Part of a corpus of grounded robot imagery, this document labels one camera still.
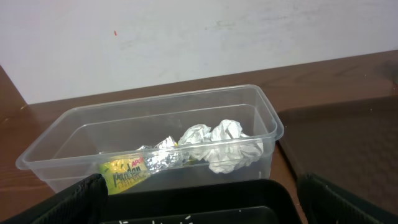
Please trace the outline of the yellow green snack wrapper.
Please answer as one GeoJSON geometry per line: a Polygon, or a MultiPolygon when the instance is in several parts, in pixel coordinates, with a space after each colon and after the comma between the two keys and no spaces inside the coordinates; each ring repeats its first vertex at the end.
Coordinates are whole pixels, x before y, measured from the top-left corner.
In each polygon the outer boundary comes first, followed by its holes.
{"type": "Polygon", "coordinates": [[[155,149],[155,154],[144,157],[128,155],[125,159],[114,159],[98,166],[105,178],[108,193],[120,194],[148,179],[151,175],[171,167],[180,167],[188,161],[184,152],[164,152],[168,147],[177,146],[169,136],[155,146],[141,146],[141,151],[155,149]]]}

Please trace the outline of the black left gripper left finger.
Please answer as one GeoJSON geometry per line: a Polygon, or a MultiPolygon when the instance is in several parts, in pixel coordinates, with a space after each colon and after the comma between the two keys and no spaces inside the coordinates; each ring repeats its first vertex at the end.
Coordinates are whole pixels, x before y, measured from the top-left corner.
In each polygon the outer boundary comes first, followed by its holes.
{"type": "Polygon", "coordinates": [[[106,180],[92,174],[3,224],[98,224],[108,200],[106,180]]]}

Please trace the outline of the white paper napkin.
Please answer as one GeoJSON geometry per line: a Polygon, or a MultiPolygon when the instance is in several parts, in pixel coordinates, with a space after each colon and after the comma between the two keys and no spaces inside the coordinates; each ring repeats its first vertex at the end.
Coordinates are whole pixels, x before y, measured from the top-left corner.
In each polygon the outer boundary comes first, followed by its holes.
{"type": "Polygon", "coordinates": [[[258,161],[264,153],[261,143],[221,143],[246,137],[248,135],[243,133],[240,122],[224,119],[215,128],[205,124],[196,124],[188,128],[179,139],[178,145],[210,143],[211,146],[190,150],[190,158],[208,162],[209,169],[216,174],[228,174],[244,166],[250,166],[251,163],[258,161]]]}

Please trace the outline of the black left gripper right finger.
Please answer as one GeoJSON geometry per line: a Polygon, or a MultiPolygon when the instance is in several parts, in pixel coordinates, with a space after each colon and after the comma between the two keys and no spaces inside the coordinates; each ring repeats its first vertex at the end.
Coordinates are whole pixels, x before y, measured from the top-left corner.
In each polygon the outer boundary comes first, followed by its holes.
{"type": "Polygon", "coordinates": [[[312,173],[298,177],[297,195],[309,224],[397,224],[397,215],[312,173]]]}

